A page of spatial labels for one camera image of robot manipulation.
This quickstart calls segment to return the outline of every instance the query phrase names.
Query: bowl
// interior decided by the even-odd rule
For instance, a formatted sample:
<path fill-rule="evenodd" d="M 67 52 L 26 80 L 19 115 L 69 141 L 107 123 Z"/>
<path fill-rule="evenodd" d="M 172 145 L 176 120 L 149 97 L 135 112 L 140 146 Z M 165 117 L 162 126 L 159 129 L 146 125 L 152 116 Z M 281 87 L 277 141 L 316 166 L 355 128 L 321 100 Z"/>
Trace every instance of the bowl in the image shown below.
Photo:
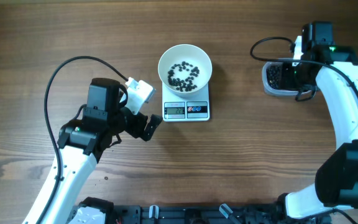
<path fill-rule="evenodd" d="M 189 65 L 185 65 L 189 71 L 182 69 L 180 72 L 179 66 L 175 67 L 178 64 L 182 66 L 182 62 L 189 63 Z M 200 71 L 197 77 L 190 75 L 191 70 L 195 67 L 198 67 Z M 180 80 L 185 80 L 188 77 L 194 77 L 192 82 L 197 88 L 190 91 L 185 91 L 184 89 L 183 91 L 177 90 L 177 86 L 171 86 L 168 82 L 168 72 L 170 70 L 174 72 L 174 75 L 171 77 L 172 79 L 179 78 Z M 197 94 L 200 89 L 208 84 L 212 75 L 212 62 L 201 48 L 191 44 L 180 44 L 171 47 L 161 56 L 158 63 L 158 75 L 160 75 L 162 83 L 174 94 L 183 97 L 191 96 Z"/>

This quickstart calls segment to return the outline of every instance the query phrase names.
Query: white scale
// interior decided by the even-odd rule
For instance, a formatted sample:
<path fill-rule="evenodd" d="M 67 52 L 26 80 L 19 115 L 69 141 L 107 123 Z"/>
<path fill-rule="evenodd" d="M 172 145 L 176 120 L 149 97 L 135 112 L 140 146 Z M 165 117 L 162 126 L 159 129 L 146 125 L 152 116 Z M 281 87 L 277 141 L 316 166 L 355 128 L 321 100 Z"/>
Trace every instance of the white scale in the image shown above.
<path fill-rule="evenodd" d="M 208 84 L 186 98 L 175 95 L 162 84 L 162 114 L 166 122 L 209 120 Z"/>

